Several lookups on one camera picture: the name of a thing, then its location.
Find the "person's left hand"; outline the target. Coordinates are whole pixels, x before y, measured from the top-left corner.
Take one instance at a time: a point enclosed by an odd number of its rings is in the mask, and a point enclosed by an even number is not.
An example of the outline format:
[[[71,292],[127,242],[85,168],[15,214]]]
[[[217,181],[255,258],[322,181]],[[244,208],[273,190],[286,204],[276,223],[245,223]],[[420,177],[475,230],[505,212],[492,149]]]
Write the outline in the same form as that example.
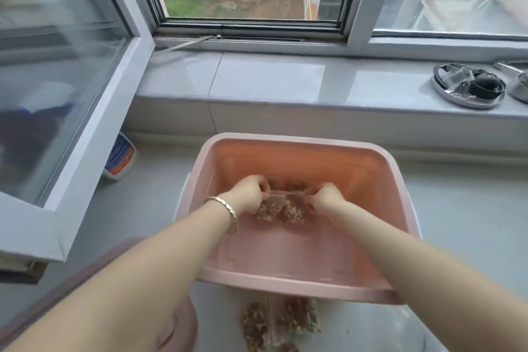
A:
[[[231,190],[222,193],[224,200],[237,216],[254,213],[261,204],[252,204],[250,200],[250,175],[239,181]]]

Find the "person's right hand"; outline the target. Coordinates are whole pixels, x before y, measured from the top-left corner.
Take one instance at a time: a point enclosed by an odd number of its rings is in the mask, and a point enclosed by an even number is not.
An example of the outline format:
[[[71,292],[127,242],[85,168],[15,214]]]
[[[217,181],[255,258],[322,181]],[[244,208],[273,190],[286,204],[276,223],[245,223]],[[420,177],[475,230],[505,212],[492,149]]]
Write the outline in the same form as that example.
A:
[[[304,200],[318,215],[332,217],[339,213],[347,201],[340,190],[331,182],[325,182],[304,192]]]

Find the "clear bag of brown nuts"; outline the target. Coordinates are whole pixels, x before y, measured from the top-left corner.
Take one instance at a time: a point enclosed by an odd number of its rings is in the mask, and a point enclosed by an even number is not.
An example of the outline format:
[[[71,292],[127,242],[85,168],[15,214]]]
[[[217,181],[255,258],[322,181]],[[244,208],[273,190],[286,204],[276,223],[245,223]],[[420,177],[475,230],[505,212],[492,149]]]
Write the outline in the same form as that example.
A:
[[[269,352],[269,318],[267,305],[251,302],[243,311],[241,326],[247,352]]]
[[[321,333],[314,299],[305,296],[288,295],[279,304],[276,324],[288,335]]]
[[[262,202],[255,212],[256,220],[302,226],[313,222],[313,211],[304,200],[307,182],[277,177],[270,178],[268,182],[269,199]]]

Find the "person's right forearm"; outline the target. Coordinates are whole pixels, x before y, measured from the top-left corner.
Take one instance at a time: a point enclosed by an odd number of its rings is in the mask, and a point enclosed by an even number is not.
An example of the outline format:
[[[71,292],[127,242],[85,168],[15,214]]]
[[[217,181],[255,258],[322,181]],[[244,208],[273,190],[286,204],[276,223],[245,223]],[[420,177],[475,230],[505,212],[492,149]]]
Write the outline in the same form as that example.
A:
[[[449,352],[528,352],[528,302],[350,202],[331,218]]]

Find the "person's left forearm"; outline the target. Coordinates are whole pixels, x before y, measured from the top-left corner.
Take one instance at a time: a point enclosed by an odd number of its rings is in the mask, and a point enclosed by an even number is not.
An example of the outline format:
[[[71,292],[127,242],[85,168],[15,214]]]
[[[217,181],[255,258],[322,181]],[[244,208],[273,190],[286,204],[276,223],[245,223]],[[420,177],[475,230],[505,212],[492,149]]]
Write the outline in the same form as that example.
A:
[[[4,352],[148,352],[235,215],[209,200],[118,257]]]

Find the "pink plastic bin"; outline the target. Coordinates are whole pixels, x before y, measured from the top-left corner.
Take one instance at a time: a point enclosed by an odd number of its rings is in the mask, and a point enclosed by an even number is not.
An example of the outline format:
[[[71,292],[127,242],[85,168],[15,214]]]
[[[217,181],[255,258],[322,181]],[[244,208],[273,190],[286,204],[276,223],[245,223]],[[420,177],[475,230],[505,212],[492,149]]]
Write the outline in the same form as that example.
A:
[[[371,143],[222,133],[201,148],[175,220],[248,175],[269,179],[268,202],[242,215],[206,261],[198,280],[283,295],[403,304],[363,250],[304,204],[303,191],[333,183],[343,197],[420,238],[400,169]]]

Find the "white orange blue bottle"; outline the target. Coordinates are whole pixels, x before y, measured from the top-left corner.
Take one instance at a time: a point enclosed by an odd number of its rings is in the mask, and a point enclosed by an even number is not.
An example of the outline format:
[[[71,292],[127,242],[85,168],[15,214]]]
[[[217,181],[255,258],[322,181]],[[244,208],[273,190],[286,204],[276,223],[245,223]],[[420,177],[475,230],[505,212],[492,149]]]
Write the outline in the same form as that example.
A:
[[[129,138],[119,132],[102,172],[102,176],[119,181],[129,173],[139,159],[139,152]]]

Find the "pink plastic lid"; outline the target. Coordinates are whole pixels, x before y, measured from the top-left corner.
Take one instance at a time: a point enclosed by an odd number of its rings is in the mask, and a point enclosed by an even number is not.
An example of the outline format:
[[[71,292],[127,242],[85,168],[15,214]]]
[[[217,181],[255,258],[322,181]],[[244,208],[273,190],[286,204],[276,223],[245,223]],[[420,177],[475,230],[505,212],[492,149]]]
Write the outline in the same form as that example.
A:
[[[0,328],[1,352],[193,352],[188,295],[215,244],[181,222],[133,238]]]

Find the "round metal tray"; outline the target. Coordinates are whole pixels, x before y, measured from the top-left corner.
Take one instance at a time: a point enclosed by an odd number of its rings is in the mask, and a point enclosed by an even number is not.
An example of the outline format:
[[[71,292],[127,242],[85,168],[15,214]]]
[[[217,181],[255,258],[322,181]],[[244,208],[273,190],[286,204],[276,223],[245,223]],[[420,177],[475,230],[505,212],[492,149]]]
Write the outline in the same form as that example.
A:
[[[506,95],[506,83],[504,93],[492,101],[484,101],[470,95],[469,87],[474,78],[480,74],[492,74],[486,69],[474,68],[459,63],[438,64],[432,69],[430,80],[432,89],[447,102],[462,108],[474,110],[492,110],[503,101]]]

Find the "black round cap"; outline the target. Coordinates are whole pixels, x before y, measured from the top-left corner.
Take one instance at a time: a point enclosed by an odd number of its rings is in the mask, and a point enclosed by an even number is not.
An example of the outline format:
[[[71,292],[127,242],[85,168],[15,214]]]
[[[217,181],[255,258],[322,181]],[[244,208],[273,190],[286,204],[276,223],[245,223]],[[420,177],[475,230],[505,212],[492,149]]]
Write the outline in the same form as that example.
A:
[[[504,84],[492,74],[480,74],[471,82],[469,93],[478,99],[492,101],[504,93]]]

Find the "white open window sash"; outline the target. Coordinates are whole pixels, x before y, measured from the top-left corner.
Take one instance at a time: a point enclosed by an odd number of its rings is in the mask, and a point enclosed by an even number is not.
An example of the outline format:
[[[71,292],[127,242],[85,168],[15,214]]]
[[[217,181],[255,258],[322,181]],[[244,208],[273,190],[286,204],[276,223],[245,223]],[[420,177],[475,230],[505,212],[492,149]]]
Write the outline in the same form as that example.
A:
[[[0,283],[67,260],[153,51],[139,0],[0,0]]]

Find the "white window frame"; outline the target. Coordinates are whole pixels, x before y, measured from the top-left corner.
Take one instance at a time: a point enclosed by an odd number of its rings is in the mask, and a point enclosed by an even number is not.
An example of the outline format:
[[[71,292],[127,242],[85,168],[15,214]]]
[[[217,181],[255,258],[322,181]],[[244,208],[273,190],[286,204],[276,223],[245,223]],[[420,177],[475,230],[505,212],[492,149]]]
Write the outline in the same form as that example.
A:
[[[528,58],[528,0],[139,0],[155,45],[492,62]]]

